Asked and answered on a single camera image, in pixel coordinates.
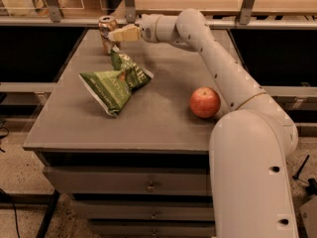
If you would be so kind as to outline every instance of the gray tabletop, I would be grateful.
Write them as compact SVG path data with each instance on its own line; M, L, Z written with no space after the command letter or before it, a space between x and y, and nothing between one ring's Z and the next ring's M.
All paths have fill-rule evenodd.
M155 76L134 92L117 118L106 114L87 91L79 73L112 69L98 30L89 30L31 129L31 151L206 153L215 119L189 110L192 91L217 87L198 53L143 40L122 51Z

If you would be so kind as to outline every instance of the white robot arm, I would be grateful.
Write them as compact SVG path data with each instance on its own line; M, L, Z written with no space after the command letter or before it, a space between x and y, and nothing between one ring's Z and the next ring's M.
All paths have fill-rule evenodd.
M285 161L298 142L293 121L215 40L199 11L143 16L140 28L147 42L199 52L231 109L210 139L217 237L298 237Z

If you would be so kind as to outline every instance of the drawer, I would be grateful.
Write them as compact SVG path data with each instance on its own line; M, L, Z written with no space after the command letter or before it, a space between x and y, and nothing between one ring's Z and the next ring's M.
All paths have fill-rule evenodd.
M116 221L88 221L87 226L102 235L130 235L142 237L204 237L215 236L214 222L116 222Z
M79 217L87 219L215 220L211 202L73 200L70 205Z
M59 192L210 195L204 169L107 167L45 167L44 174Z

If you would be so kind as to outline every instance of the metal post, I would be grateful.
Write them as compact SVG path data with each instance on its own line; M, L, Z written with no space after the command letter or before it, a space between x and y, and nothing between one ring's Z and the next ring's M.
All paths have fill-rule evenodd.
M135 0L125 0L126 20L128 23L136 22L136 3Z
M238 22L242 25L247 25L250 22L252 9L256 0L244 0L238 16Z
M57 0L46 0L46 1L49 7L51 20L53 22L60 22L61 15L60 15L59 5Z

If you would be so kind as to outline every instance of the black panel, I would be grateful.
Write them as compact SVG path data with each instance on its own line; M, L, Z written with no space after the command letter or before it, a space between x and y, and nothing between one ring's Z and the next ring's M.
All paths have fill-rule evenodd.
M82 27L0 27L0 82L53 82Z
M261 85L317 86L317 31L232 30L253 78Z

